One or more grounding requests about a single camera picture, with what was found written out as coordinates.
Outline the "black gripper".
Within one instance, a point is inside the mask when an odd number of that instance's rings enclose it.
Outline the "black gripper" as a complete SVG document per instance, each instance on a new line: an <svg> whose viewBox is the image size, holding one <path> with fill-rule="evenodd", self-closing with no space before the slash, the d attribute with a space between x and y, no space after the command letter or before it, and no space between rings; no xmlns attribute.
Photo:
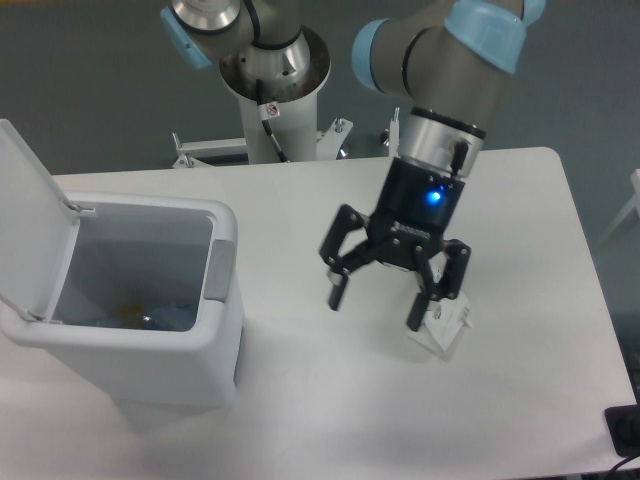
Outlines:
<svg viewBox="0 0 640 480"><path fill-rule="evenodd" d="M370 217L342 204L319 249L332 284L329 307L339 309L349 275L373 261L418 273L420 291L406 320L411 331L419 330L430 302L455 300L471 248L444 235L464 187L460 179L396 158ZM341 253L347 236L361 229L366 238ZM429 260L440 253L445 255L445 265L436 282Z"/></svg>

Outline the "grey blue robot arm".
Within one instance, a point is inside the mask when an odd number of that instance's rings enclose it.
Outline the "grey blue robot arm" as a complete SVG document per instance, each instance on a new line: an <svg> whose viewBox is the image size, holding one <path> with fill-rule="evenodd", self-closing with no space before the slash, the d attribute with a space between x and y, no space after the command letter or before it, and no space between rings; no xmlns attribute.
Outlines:
<svg viewBox="0 0 640 480"><path fill-rule="evenodd" d="M427 311L459 295L471 254L444 234L542 1L433 1L413 15L380 19L357 34L351 54L367 88L413 106L393 148L372 213L342 205L320 248L340 306L352 272L371 262L413 272L419 290L407 318L418 331ZM330 59L294 1L171 1L162 25L184 61L218 66L246 100L249 159L290 163L316 158L316 112L288 103L313 96Z"/></svg>

